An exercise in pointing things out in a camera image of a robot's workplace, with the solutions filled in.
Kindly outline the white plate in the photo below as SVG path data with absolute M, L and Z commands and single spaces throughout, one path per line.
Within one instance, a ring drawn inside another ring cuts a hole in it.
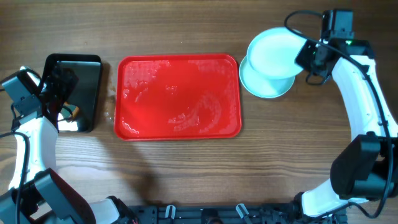
M 239 79 L 245 89 L 260 98 L 277 98 L 287 93 L 294 84 L 295 77 L 268 79 L 256 72 L 244 57 L 239 66 Z
M 269 79 L 294 77 L 303 70 L 295 59 L 305 42 L 285 27 L 268 29 L 251 41 L 246 58 L 253 70 Z

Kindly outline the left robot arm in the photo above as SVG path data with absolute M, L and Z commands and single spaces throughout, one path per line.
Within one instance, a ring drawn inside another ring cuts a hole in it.
M 12 128 L 17 140 L 16 168 L 1 196 L 3 223 L 138 223 L 120 199 L 88 203 L 55 171 L 59 114 L 78 77 L 56 66 L 42 77 L 23 68 L 1 81 L 13 100 Z

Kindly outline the green orange sponge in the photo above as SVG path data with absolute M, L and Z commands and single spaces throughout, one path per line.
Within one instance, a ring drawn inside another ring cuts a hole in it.
M 80 111 L 80 108 L 78 106 L 71 105 L 68 103 L 65 103 L 63 105 L 63 109 L 65 109 L 69 113 L 69 117 L 67 118 L 67 120 L 69 121 L 74 120 Z

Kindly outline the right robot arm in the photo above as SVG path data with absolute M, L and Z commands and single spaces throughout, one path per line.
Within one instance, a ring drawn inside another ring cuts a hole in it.
M 376 62 L 362 40 L 306 41 L 295 58 L 310 75 L 332 77 L 343 97 L 351 142 L 333 161 L 330 178 L 296 195 L 291 216 L 308 223 L 357 207 L 377 218 L 397 196 L 397 122 L 377 81 Z

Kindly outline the white plate top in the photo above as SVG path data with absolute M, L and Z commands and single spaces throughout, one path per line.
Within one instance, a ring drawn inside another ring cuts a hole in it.
M 253 70 L 269 79 L 294 77 L 303 70 L 295 59 L 305 42 L 285 27 L 268 29 L 251 41 L 246 58 Z

